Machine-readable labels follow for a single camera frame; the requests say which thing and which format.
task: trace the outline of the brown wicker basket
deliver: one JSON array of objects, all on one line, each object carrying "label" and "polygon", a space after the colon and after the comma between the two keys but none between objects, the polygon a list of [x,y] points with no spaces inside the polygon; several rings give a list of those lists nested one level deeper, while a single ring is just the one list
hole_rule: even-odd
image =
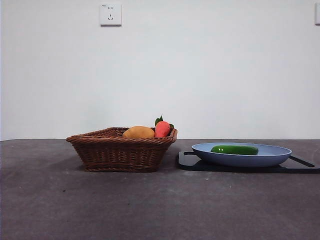
[{"label": "brown wicker basket", "polygon": [[128,127],[107,129],[73,135],[66,139],[90,172],[156,172],[161,160],[177,139],[172,129],[167,137],[122,137]]}]

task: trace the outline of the mango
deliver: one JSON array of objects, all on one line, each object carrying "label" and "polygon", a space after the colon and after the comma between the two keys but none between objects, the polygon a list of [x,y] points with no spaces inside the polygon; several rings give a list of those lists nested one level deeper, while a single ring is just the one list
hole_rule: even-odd
[{"label": "mango", "polygon": [[133,126],[126,130],[123,135],[125,138],[132,138],[132,139],[146,139],[146,138],[153,138],[155,136],[155,132],[146,126]]}]

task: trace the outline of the green cucumber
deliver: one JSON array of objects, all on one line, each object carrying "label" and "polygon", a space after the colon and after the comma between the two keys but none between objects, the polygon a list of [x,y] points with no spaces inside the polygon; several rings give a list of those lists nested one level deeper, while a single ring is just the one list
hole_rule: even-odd
[{"label": "green cucumber", "polygon": [[258,148],[243,145],[217,145],[211,149],[213,153],[235,154],[235,155],[257,155]]}]

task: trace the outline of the wall socket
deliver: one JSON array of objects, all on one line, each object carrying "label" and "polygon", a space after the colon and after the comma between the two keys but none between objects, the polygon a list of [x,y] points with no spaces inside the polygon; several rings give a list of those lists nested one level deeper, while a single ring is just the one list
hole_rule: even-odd
[{"label": "wall socket", "polygon": [[119,26],[121,21],[120,3],[102,3],[100,5],[100,26]]}]

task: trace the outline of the plate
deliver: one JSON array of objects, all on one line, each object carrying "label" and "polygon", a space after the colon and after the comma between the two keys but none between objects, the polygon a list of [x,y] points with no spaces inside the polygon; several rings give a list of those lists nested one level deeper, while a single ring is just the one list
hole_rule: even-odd
[{"label": "plate", "polygon": [[[257,155],[235,155],[211,152],[216,145],[242,145],[258,148]],[[209,142],[192,146],[194,153],[206,162],[242,168],[263,168],[279,165],[287,160],[292,151],[288,148],[241,142]]]}]

